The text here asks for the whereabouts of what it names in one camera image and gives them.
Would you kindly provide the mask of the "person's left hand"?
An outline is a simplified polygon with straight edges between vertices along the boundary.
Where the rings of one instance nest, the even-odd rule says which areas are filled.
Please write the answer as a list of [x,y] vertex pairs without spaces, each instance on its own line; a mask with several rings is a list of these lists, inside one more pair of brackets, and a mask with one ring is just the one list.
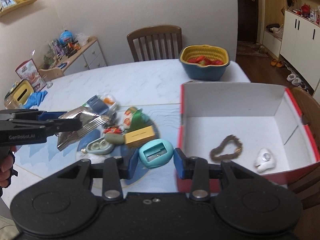
[[1,160],[0,184],[2,188],[7,188],[11,184],[13,165],[15,163],[14,153],[16,150],[16,146],[11,146],[9,154],[3,160]]

